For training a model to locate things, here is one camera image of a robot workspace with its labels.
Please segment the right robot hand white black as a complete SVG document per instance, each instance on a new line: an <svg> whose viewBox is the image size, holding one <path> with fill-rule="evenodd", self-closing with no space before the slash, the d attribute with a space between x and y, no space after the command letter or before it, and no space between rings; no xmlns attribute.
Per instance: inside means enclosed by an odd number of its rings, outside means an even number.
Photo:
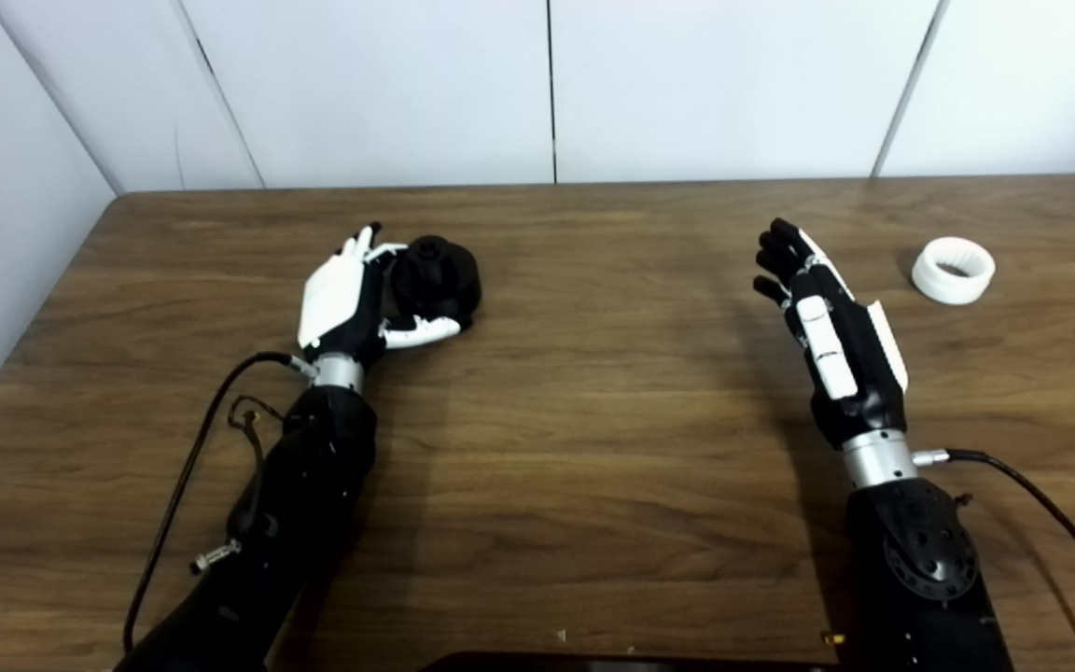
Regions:
<svg viewBox="0 0 1075 672"><path fill-rule="evenodd" d="M774 218L759 237L752 287L775 303L803 351L812 416L827 443L905 431L909 382L882 303L862 303L822 247L801 227Z"/></svg>

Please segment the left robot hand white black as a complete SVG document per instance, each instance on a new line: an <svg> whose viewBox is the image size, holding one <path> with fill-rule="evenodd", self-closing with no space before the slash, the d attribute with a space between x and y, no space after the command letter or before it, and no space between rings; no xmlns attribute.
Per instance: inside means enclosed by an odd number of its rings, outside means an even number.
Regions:
<svg viewBox="0 0 1075 672"><path fill-rule="evenodd" d="M389 273L406 244L379 243L371 221L347 238L304 282L296 342L309 361L341 357L369 370L388 351L452 339L472 327L468 315L424 315L397 298L385 308Z"/></svg>

